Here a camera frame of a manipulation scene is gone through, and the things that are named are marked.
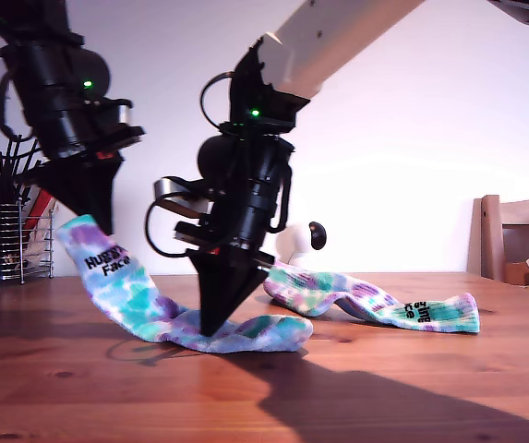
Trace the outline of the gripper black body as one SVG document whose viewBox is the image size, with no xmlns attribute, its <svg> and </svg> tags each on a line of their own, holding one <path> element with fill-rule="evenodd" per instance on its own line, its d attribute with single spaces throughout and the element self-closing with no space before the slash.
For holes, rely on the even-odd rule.
<svg viewBox="0 0 529 443">
<path fill-rule="evenodd" d="M 195 268 L 269 268 L 273 258 L 260 248 L 279 190 L 277 183 L 175 183 L 174 211 L 198 220 L 175 226 L 177 238 L 198 246 L 188 252 Z"/>
<path fill-rule="evenodd" d="M 84 152 L 101 156 L 139 142 L 142 126 L 130 122 L 131 103 L 84 103 L 82 106 L 42 115 L 33 128 L 49 160 Z"/>
</svg>

